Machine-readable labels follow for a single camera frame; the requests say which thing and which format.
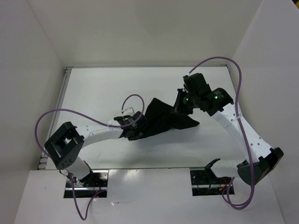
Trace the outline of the black skirt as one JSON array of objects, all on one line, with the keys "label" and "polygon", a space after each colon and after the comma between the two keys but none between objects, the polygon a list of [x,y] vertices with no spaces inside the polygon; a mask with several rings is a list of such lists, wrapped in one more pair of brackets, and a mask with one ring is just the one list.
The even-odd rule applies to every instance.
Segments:
[{"label": "black skirt", "polygon": [[145,122],[141,130],[142,135],[136,137],[136,139],[144,139],[171,129],[183,130],[199,125],[198,121],[193,120],[189,116],[176,115],[171,110],[172,106],[157,98],[153,98],[146,109],[145,118],[142,119]]}]

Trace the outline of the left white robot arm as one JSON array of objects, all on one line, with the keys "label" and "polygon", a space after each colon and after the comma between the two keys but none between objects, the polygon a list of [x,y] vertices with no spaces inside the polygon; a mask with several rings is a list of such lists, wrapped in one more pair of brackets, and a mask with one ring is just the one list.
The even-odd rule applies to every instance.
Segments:
[{"label": "left white robot arm", "polygon": [[44,147],[58,170],[67,170],[80,185],[89,187],[95,179],[90,166],[78,155],[84,147],[119,138],[137,140],[143,136],[148,119],[141,114],[115,117],[104,126],[76,127],[71,122],[63,123],[46,141]]}]

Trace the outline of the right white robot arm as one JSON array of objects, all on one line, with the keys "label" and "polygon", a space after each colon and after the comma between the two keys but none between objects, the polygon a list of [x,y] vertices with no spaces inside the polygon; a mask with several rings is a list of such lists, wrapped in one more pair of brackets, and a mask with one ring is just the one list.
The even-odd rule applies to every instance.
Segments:
[{"label": "right white robot arm", "polygon": [[243,161],[214,159],[205,166],[206,181],[216,183],[221,177],[239,177],[248,185],[256,185],[277,166],[283,151],[260,137],[223,88],[211,90],[201,73],[185,75],[183,81],[184,87],[178,89],[172,112],[190,115],[197,108],[207,112],[228,132],[245,156]]}]

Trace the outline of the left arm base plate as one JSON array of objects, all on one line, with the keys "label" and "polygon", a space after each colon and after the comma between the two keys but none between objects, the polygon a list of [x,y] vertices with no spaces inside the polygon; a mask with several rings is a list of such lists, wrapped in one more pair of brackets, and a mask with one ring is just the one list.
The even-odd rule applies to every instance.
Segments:
[{"label": "left arm base plate", "polygon": [[72,175],[76,198],[106,198],[108,185],[108,170],[93,170],[93,175],[79,180]]}]

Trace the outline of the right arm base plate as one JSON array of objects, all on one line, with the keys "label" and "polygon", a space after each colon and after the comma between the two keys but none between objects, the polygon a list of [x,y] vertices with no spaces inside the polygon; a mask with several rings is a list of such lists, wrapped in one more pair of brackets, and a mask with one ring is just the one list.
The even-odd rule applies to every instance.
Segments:
[{"label": "right arm base plate", "polygon": [[190,178],[193,196],[221,195],[231,181],[230,177],[212,177],[203,168],[191,169]]}]

